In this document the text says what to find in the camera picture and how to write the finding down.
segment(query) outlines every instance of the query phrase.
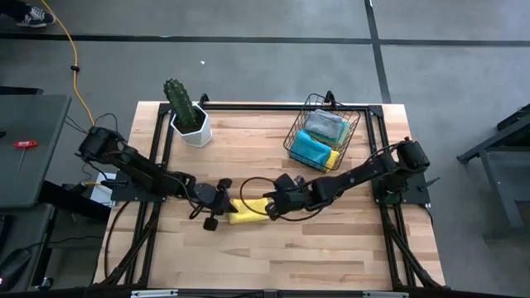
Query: red screwdriver handle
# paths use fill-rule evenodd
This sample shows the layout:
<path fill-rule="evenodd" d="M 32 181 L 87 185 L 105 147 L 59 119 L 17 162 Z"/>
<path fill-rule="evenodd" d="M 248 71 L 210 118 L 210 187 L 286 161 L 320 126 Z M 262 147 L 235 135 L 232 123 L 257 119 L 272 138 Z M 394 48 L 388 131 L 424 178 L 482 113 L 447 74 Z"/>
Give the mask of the red screwdriver handle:
<path fill-rule="evenodd" d="M 29 149 L 29 148 L 39 146 L 39 143 L 36 141 L 19 141 L 13 144 L 13 146 L 15 146 L 16 148 L 21 148 L 21 149 Z"/>

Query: screwdriver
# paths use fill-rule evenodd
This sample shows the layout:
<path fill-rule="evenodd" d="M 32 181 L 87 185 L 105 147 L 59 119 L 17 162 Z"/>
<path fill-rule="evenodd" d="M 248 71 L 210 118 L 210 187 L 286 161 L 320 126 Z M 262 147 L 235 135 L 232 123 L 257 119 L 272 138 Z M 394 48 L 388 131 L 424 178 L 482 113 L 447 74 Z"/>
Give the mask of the screwdriver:
<path fill-rule="evenodd" d="M 33 148 L 39 146 L 39 143 L 36 141 L 19 141 L 14 144 L 15 148 L 21 148 L 22 149 L 22 156 L 20 157 L 20 161 L 18 162 L 18 169 L 17 169 L 17 175 L 20 172 L 20 168 L 22 166 L 22 162 L 24 161 L 24 155 L 26 155 L 26 149 Z"/>

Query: yellow cable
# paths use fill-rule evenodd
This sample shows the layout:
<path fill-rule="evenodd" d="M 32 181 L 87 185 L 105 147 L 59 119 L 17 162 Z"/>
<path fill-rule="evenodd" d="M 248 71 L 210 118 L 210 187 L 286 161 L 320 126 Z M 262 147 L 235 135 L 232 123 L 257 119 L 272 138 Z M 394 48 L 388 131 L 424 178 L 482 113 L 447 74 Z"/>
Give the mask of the yellow cable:
<path fill-rule="evenodd" d="M 72 49 L 74 49 L 74 66 L 77 68 L 77 49 L 75 48 L 74 41 L 72 41 L 72 37 L 70 36 L 70 33 L 68 33 L 68 30 L 66 30 L 65 25 L 63 25 L 63 22 L 60 21 L 60 19 L 57 17 L 57 15 L 51 10 L 50 6 L 46 3 L 45 0 L 41 0 L 42 4 L 46 7 L 46 9 L 54 16 L 54 18 L 57 20 L 59 25 L 63 28 L 63 31 L 65 31 L 66 36 L 68 36 L 68 40 L 70 41 L 70 44 L 72 45 Z M 84 102 L 83 98 L 81 97 L 80 92 L 77 90 L 77 71 L 74 70 L 74 91 L 77 98 L 80 100 L 81 104 L 83 104 L 84 109 L 86 110 L 86 113 L 89 115 L 90 122 L 92 125 L 96 125 L 96 122 L 92 118 L 92 113 L 90 112 L 89 107 Z"/>

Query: yellow object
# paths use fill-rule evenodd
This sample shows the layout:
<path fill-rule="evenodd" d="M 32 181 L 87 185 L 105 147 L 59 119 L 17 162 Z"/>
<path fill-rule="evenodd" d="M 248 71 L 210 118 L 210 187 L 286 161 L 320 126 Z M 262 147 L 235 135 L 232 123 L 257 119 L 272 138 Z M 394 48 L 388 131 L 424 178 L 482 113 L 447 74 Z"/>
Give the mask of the yellow object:
<path fill-rule="evenodd" d="M 65 25 L 63 25 L 63 22 L 60 21 L 60 19 L 57 17 L 57 15 L 51 10 L 50 6 L 48 6 L 48 3 L 46 3 L 45 0 L 41 0 L 42 4 L 46 7 L 46 9 L 55 17 L 57 22 L 59 23 L 60 27 L 63 28 L 63 31 L 65 32 L 66 36 L 68 37 L 68 40 L 70 41 L 70 44 L 72 45 L 72 49 L 74 50 L 74 66 L 78 67 L 77 65 L 77 49 L 75 48 L 74 41 L 72 41 L 72 37 L 70 36 L 70 33 L 68 30 L 66 30 Z M 77 90 L 77 70 L 74 70 L 74 92 L 75 95 L 77 95 L 77 98 L 80 100 L 81 104 L 83 104 L 84 110 L 89 115 L 90 122 L 92 125 L 96 125 L 96 122 L 92 118 L 92 113 L 90 112 L 89 107 L 84 102 L 83 98 L 81 97 L 80 92 Z"/>
<path fill-rule="evenodd" d="M 330 157 L 328 157 L 328 160 L 325 162 L 325 166 L 328 169 L 333 169 L 333 166 L 335 165 L 335 162 L 337 161 L 338 157 L 339 157 L 339 153 L 337 151 L 331 150 Z"/>
<path fill-rule="evenodd" d="M 257 214 L 249 210 L 240 199 L 231 199 L 230 202 L 239 211 L 236 214 L 228 213 L 230 224 L 249 223 L 268 219 L 267 215 Z M 248 207 L 266 214 L 265 206 L 268 204 L 267 198 L 246 199 L 245 203 L 247 203 Z"/>

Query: white pot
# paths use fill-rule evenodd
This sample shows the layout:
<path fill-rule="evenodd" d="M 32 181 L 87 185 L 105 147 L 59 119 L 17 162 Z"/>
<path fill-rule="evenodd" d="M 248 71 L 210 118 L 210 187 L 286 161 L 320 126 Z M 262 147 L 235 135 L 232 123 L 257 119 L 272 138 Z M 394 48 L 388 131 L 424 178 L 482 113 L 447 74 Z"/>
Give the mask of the white pot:
<path fill-rule="evenodd" d="M 173 115 L 173 118 L 171 119 L 171 127 L 173 127 L 176 133 L 178 133 L 182 137 L 184 143 L 194 147 L 204 147 L 212 139 L 212 127 L 210 125 L 210 117 L 202 108 L 199 107 L 199 105 L 194 104 L 193 107 L 199 109 L 200 112 L 205 116 L 205 120 L 202 122 L 202 127 L 200 128 L 200 130 L 196 132 L 182 134 L 181 132 L 179 132 L 179 130 L 175 127 L 174 124 L 176 114 Z"/>

